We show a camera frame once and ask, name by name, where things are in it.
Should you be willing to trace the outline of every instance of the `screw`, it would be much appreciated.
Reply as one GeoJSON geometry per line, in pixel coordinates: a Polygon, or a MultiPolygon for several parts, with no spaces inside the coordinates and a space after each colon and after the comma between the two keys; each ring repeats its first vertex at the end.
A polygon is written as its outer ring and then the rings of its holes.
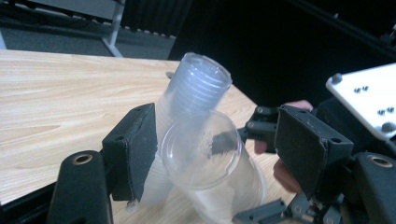
{"type": "Polygon", "coordinates": [[[136,200],[132,200],[132,201],[129,201],[126,204],[125,210],[127,212],[132,213],[132,212],[134,212],[136,210],[136,207],[137,207],[137,201],[136,200]]]}
{"type": "Polygon", "coordinates": [[[173,72],[166,72],[165,74],[166,74],[166,76],[167,76],[169,79],[172,79],[172,77],[175,75],[175,73],[173,73],[173,72]]]}
{"type": "Polygon", "coordinates": [[[337,73],[334,76],[332,76],[332,84],[338,84],[343,80],[343,75],[337,73]]]}
{"type": "Polygon", "coordinates": [[[384,133],[392,133],[396,131],[396,124],[393,122],[386,122],[382,125],[381,131],[384,133]]]}

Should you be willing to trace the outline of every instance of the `white panel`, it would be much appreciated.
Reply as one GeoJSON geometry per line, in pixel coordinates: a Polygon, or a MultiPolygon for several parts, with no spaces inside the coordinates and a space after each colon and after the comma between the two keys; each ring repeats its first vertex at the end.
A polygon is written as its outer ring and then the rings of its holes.
{"type": "Polygon", "coordinates": [[[390,139],[396,130],[396,63],[330,77],[329,91],[378,139],[390,139]]]}

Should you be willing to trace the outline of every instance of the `wooden table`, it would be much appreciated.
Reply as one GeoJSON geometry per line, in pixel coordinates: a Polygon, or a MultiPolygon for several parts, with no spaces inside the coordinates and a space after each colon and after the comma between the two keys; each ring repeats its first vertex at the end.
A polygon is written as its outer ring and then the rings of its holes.
{"type": "MultiPolygon", "coordinates": [[[[178,62],[0,50],[0,201],[9,203],[56,181],[60,164],[101,141],[132,108],[156,103],[178,62]]],[[[232,86],[219,106],[243,127],[256,105],[232,86]]],[[[265,173],[268,201],[292,194],[273,178],[277,155],[247,151],[265,173]]],[[[165,204],[125,211],[115,223],[202,223],[178,189],[165,204]]]]}

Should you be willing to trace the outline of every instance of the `hole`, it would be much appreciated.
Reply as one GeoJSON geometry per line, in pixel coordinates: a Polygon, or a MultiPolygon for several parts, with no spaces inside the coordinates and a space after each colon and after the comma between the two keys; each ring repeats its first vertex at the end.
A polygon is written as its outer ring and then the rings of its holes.
{"type": "Polygon", "coordinates": [[[375,165],[378,165],[378,166],[382,166],[385,168],[390,168],[393,166],[393,164],[390,161],[388,161],[384,158],[380,158],[377,156],[371,156],[370,159],[375,165]]]}
{"type": "Polygon", "coordinates": [[[90,155],[90,154],[83,154],[83,155],[79,155],[79,156],[76,156],[74,159],[73,159],[73,164],[74,165],[82,165],[82,164],[85,164],[85,163],[87,163],[87,162],[89,162],[90,160],[92,160],[92,155],[90,155]]]}
{"type": "Polygon", "coordinates": [[[331,138],[330,140],[334,143],[342,143],[343,142],[343,141],[341,141],[341,139],[338,139],[338,138],[331,138]]]}
{"type": "Polygon", "coordinates": [[[84,217],[79,217],[70,222],[70,224],[85,224],[85,223],[87,223],[87,219],[85,219],[84,217]]]}
{"type": "Polygon", "coordinates": [[[123,136],[118,136],[114,139],[115,141],[122,141],[123,140],[123,136]]]}
{"type": "Polygon", "coordinates": [[[385,110],[380,109],[380,110],[377,111],[377,113],[378,113],[379,115],[385,115],[385,110]]]}

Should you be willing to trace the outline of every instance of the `human finger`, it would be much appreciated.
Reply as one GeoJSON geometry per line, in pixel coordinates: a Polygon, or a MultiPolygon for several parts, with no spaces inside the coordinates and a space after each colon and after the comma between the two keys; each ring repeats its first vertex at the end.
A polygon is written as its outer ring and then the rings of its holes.
{"type": "Polygon", "coordinates": [[[314,107],[309,102],[307,102],[306,100],[288,102],[288,103],[285,103],[285,105],[290,105],[290,106],[294,106],[294,107],[297,107],[297,108],[300,108],[300,109],[309,110],[309,111],[314,109],[314,107]]]}
{"type": "Polygon", "coordinates": [[[254,141],[254,152],[256,154],[262,154],[264,153],[268,148],[268,144],[267,142],[263,142],[263,141],[259,141],[259,140],[255,140],[254,141]]]}
{"type": "Polygon", "coordinates": [[[294,176],[292,176],[291,172],[281,159],[279,159],[274,165],[274,177],[287,191],[294,193],[301,191],[300,184],[294,176]]]}

